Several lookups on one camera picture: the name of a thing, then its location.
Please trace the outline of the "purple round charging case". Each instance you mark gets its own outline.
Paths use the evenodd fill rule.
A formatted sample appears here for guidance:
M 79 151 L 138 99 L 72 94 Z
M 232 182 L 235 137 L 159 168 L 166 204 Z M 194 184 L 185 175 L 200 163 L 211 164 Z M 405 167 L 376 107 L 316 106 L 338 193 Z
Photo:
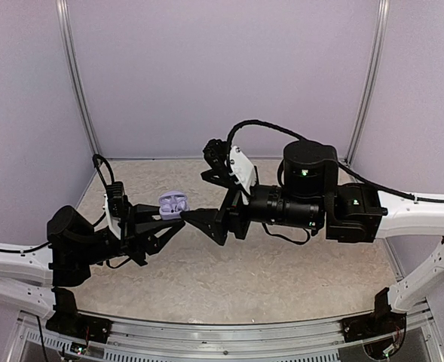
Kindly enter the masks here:
M 189 211 L 188 197 L 180 191 L 164 193 L 158 199 L 159 214 L 162 220 L 180 219 L 180 213 Z

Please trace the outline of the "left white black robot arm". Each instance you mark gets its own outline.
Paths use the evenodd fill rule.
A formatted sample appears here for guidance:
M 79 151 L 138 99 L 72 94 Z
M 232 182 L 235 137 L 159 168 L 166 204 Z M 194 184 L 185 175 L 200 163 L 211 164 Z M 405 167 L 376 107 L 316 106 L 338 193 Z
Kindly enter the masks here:
M 96 264 L 125 256 L 139 266 L 159 253 L 185 225 L 163 220 L 154 206 L 138 204 L 106 210 L 106 227 L 87 221 L 76 209 L 59 209 L 47 224 L 47 242 L 34 246 L 0 244 L 0 303 L 55 320 L 69 335 L 86 327 L 83 314 L 61 305 L 62 293 L 82 285 Z

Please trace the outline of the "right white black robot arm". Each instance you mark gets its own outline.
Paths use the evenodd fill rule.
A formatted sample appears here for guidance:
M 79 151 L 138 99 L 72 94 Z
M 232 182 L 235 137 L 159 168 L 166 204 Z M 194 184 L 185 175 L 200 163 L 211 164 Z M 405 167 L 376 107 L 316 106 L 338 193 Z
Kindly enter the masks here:
M 304 229 L 309 237 L 324 231 L 329 240 L 371 243 L 405 235 L 432 235 L 440 243 L 402 281 L 375 296 L 366 329 L 381 335 L 420 299 L 444 282 L 444 195 L 429 198 L 385 191 L 367 181 L 340 184 L 332 146 L 296 140 L 283 149 L 279 183 L 262 185 L 255 166 L 237 147 L 223 155 L 225 143 L 204 149 L 209 169 L 202 175 L 227 190 L 222 206 L 182 212 L 182 218 L 217 244 L 228 234 L 246 237 L 251 222 Z

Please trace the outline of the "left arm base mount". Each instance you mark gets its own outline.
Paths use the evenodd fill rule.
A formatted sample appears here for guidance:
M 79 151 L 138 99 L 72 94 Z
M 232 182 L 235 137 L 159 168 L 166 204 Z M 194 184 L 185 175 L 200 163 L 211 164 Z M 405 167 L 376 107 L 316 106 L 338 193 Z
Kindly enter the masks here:
M 47 319 L 48 330 L 86 342 L 107 343 L 112 329 L 111 320 L 82 314 L 74 293 L 67 289 L 55 287 L 52 291 L 55 296 L 54 314 Z

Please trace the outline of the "front aluminium rail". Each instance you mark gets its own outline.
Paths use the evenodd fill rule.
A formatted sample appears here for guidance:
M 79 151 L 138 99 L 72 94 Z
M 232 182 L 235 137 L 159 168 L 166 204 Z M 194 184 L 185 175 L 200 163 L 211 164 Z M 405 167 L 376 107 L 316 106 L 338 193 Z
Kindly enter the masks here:
M 40 330 L 20 313 L 5 361 L 367 361 L 367 341 L 346 342 L 341 318 L 274 324 L 209 325 L 111 317 L 106 343 L 90 342 L 74 354 L 78 339 Z

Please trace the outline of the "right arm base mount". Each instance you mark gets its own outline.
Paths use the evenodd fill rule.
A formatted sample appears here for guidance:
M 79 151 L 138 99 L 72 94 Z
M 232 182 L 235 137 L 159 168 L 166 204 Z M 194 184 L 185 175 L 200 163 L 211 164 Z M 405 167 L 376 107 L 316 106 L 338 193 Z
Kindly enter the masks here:
M 406 325 L 406 313 L 395 313 L 388 301 L 390 288 L 385 287 L 375 295 L 374 310 L 370 313 L 343 318 L 340 322 L 345 342 L 370 339 Z

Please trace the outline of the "left aluminium frame post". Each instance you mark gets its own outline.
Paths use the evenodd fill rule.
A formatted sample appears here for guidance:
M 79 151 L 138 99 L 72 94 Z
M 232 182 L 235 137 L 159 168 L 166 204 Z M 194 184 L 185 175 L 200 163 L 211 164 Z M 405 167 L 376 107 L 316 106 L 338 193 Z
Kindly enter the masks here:
M 72 83 L 72 90 L 78 111 L 81 117 L 81 123 L 86 133 L 87 142 L 92 154 L 101 154 L 101 147 L 96 136 L 93 121 L 87 104 L 87 98 L 84 92 L 84 86 L 81 80 L 81 73 L 78 66 L 78 60 L 75 51 L 75 42 L 72 32 L 69 16 L 69 4 L 66 0 L 56 0 L 57 17 L 60 26 L 60 35 L 63 43 L 64 53 L 69 77 Z

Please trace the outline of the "aluminium frame post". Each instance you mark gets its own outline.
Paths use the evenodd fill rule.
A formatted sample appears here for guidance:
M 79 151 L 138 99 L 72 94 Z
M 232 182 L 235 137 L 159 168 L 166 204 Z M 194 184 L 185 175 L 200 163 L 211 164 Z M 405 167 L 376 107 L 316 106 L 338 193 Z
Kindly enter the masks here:
M 384 38 L 387 29 L 390 1 L 381 0 L 378 2 L 378 12 L 375 24 L 375 33 L 372 41 L 369 65 L 364 81 L 363 92 L 357 110 L 354 129 L 351 134 L 348 150 L 344 157 L 347 166 L 351 166 L 356 158 L 357 150 L 362 139 L 363 129 L 369 114 L 375 85 L 378 77 L 378 70 L 381 63 L 381 55 L 384 49 Z
M 101 154 L 101 147 L 96 136 L 93 121 L 87 104 L 87 98 L 84 92 L 84 86 L 81 80 L 81 73 L 78 66 L 78 60 L 75 51 L 75 42 L 72 32 L 69 16 L 69 4 L 66 0 L 56 0 L 57 17 L 60 26 L 60 35 L 63 43 L 64 53 L 69 77 L 72 83 L 72 90 L 78 111 L 81 117 L 81 123 L 86 133 L 87 142 L 92 154 Z

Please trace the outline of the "right aluminium frame post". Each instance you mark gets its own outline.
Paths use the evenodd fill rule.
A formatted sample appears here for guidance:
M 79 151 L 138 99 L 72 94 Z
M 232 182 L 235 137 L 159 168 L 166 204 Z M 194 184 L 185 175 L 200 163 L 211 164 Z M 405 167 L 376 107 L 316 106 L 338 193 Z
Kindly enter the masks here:
M 384 49 L 384 38 L 387 29 L 390 1 L 381 0 L 378 2 L 378 12 L 375 24 L 375 33 L 372 41 L 369 65 L 364 81 L 363 92 L 357 110 L 354 129 L 351 134 L 348 150 L 344 157 L 347 166 L 351 166 L 356 158 L 357 150 L 362 139 L 363 129 L 369 114 L 375 85 L 378 77 L 378 70 L 381 63 L 381 55 Z

